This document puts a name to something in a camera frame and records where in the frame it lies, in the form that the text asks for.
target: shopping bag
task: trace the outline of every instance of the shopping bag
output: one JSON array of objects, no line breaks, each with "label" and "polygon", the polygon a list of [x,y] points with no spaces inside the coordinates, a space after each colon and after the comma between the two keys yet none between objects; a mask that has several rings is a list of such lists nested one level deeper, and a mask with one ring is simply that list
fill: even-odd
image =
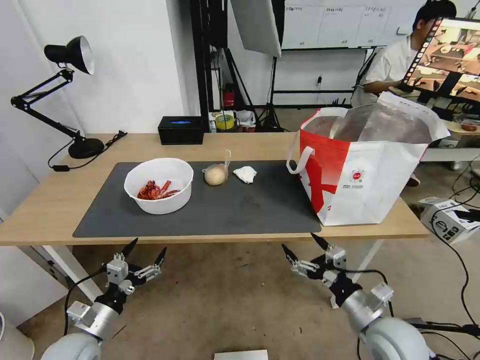
[{"label": "shopping bag", "polygon": [[[428,145],[449,135],[427,107],[384,92],[375,104],[318,110],[301,125],[286,167],[299,174],[323,225],[378,224]],[[298,137],[301,155],[292,169]]]}]

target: black lamp shade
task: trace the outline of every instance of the black lamp shade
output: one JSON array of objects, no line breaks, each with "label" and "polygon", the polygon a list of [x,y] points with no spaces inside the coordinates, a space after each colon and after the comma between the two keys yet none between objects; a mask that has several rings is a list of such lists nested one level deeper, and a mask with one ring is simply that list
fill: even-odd
[{"label": "black lamp shade", "polygon": [[43,52],[48,60],[56,64],[72,64],[81,72],[90,75],[95,72],[92,51],[85,36],[74,37],[66,46],[47,45]]}]

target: white bowl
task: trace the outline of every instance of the white bowl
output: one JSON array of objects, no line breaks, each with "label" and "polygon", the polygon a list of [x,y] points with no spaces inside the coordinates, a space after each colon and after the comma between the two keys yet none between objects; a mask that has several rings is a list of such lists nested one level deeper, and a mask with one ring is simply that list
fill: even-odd
[{"label": "white bowl", "polygon": [[[193,178],[194,170],[188,162],[173,157],[162,157],[135,166],[126,175],[123,188],[144,212],[162,215],[173,213],[188,203],[192,195]],[[139,199],[137,195],[140,189],[149,180],[154,180],[159,187],[170,180],[168,191],[180,190],[180,192],[158,200]]]}]

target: table leg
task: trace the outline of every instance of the table leg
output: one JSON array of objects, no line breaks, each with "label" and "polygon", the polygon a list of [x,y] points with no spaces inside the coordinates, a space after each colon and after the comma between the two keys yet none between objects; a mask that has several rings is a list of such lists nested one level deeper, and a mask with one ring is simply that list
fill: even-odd
[{"label": "table leg", "polygon": [[[370,262],[372,261],[372,259],[374,258],[375,254],[377,253],[377,251],[380,249],[380,247],[382,246],[384,240],[383,239],[379,239],[379,240],[375,240],[375,242],[370,246],[370,248],[368,249],[368,252],[366,253],[365,257],[363,258],[363,260],[361,261],[360,265],[358,266],[357,270],[365,270],[367,268],[367,266],[370,264]],[[360,272],[357,272],[357,273],[351,273],[348,275],[349,278],[351,278],[351,280],[356,283],[359,278],[360,278],[360,275],[361,273]],[[330,297],[330,305],[332,307],[332,309],[338,309],[339,306],[337,305],[337,303],[335,302],[335,296],[333,295],[332,297]]]},{"label": "table leg", "polygon": [[[73,282],[76,283],[88,275],[68,247],[44,245],[43,248]],[[92,279],[82,282],[78,287],[91,302],[103,294]]]}]

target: lamp base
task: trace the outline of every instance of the lamp base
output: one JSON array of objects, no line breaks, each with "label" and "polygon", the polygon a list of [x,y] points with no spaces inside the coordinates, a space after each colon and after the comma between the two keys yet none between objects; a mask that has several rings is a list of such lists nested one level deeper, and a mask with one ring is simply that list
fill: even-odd
[{"label": "lamp base", "polygon": [[104,143],[95,138],[80,138],[68,148],[68,154],[74,159],[87,159],[101,154]]}]

